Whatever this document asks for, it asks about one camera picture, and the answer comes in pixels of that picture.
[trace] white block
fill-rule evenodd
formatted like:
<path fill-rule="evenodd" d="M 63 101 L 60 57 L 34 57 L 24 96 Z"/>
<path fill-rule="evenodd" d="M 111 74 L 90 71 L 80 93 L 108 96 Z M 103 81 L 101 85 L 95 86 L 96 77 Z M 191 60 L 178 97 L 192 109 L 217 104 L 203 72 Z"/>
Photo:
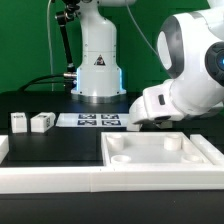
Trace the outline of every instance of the white block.
<path fill-rule="evenodd" d="M 31 132 L 44 133 L 54 126 L 54 113 L 40 113 L 31 119 Z"/>
<path fill-rule="evenodd" d="M 25 113 L 11 113 L 11 126 L 13 133 L 27 132 L 27 118 Z"/>

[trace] white plastic tray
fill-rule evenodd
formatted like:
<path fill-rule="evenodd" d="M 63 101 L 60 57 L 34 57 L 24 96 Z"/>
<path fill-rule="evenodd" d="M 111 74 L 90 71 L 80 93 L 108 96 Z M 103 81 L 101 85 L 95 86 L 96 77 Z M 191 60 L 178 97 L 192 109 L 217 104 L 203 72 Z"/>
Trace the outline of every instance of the white plastic tray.
<path fill-rule="evenodd" d="M 175 149 L 176 140 L 179 143 L 178 149 Z M 139 168 L 152 164 L 168 166 L 212 164 L 181 132 L 103 133 L 101 145 L 105 166 L 125 165 Z"/>
<path fill-rule="evenodd" d="M 111 134 L 124 137 L 121 151 L 108 148 Z M 175 133 L 182 137 L 181 149 L 164 151 L 166 134 L 102 133 L 105 165 L 101 167 L 1 168 L 0 194 L 224 189 L 221 152 L 201 135 L 191 135 L 189 140 L 182 133 Z M 0 136 L 1 161 L 8 148 L 8 137 Z M 121 152 L 131 161 L 112 164 L 111 158 Z M 183 162 L 184 155 L 202 160 Z"/>

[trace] green backdrop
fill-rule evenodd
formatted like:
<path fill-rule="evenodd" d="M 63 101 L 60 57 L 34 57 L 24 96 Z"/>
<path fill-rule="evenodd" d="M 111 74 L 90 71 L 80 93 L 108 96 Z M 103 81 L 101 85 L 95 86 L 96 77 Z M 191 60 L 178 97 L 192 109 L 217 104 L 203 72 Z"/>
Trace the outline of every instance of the green backdrop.
<path fill-rule="evenodd" d="M 17 90 L 33 78 L 49 75 L 47 41 L 48 0 L 1 0 L 0 8 L 0 92 Z M 171 14 L 208 8 L 206 0 L 137 0 L 131 6 L 142 31 L 155 46 L 163 21 Z M 64 9 L 62 1 L 51 6 L 54 73 L 66 71 L 66 61 L 55 13 Z M 118 30 L 117 63 L 124 74 L 124 87 L 129 92 L 159 84 L 168 76 L 134 27 L 125 7 L 100 8 Z M 81 63 L 81 29 L 79 21 L 67 26 L 75 65 Z M 51 90 L 35 86 L 30 90 Z"/>

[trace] black tabletop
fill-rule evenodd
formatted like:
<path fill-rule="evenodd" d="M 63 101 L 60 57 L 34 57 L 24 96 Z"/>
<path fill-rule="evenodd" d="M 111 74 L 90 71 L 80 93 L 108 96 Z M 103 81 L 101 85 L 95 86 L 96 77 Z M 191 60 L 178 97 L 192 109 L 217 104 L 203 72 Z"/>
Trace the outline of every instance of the black tabletop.
<path fill-rule="evenodd" d="M 11 112 L 55 112 L 55 113 L 127 113 L 130 104 L 137 97 L 131 95 L 126 101 L 114 104 L 90 105 L 73 101 L 62 92 L 7 92 L 0 94 L 0 134 L 10 133 L 9 113 Z M 224 117 L 217 115 L 204 120 L 181 121 L 174 123 L 174 128 L 168 131 L 182 131 L 187 137 L 190 134 L 202 134 L 220 151 L 224 152 Z M 63 163 L 58 158 L 51 157 L 50 165 L 100 165 L 102 163 L 99 148 L 102 131 L 125 131 L 124 129 L 58 129 L 48 132 L 49 136 L 59 136 L 62 132 L 71 140 L 73 132 L 90 137 L 96 146 L 95 150 L 88 149 L 80 154 L 77 150 L 78 161 Z M 146 124 L 142 131 L 164 131 L 153 124 Z M 13 141 L 20 141 L 11 135 Z M 26 139 L 34 139 L 28 134 Z M 79 144 L 77 136 L 74 144 Z M 9 154 L 2 167 L 49 166 L 42 160 L 42 154 L 30 154 L 24 162 L 23 152 Z M 58 193 L 58 194 L 12 194 L 0 195 L 0 223 L 223 223 L 224 221 L 224 191 L 223 190 L 192 190 L 192 191 L 141 191 L 141 192 L 98 192 L 98 193 Z"/>

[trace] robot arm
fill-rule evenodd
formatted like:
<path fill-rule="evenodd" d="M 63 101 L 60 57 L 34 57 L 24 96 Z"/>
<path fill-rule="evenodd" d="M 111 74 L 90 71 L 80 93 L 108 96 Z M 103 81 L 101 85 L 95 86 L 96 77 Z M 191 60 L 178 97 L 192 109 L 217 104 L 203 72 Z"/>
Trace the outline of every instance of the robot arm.
<path fill-rule="evenodd" d="M 80 19 L 83 60 L 77 69 L 74 99 L 91 103 L 110 103 L 125 96 L 122 72 L 116 63 L 117 31 L 102 17 L 98 6 L 125 6 L 136 0 L 81 0 L 76 11 Z"/>
<path fill-rule="evenodd" d="M 164 22 L 157 48 L 172 79 L 143 91 L 142 99 L 130 108 L 128 130 L 140 129 L 145 120 L 180 121 L 208 116 L 223 108 L 224 1 L 220 6 L 221 1 L 209 1 L 215 6 L 212 9 L 173 15 Z"/>

